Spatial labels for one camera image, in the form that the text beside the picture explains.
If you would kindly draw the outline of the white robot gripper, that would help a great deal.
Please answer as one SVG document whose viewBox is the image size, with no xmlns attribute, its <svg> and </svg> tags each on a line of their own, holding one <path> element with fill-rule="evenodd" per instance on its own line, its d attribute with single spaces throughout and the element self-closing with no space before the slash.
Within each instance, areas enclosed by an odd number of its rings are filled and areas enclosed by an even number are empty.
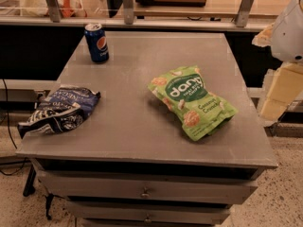
<svg viewBox="0 0 303 227">
<path fill-rule="evenodd" d="M 265 120 L 277 121 L 303 91 L 303 0 L 291 0 L 275 23 L 254 37 L 252 45 L 271 46 L 275 58 L 287 61 L 274 72 L 259 111 Z"/>
</svg>

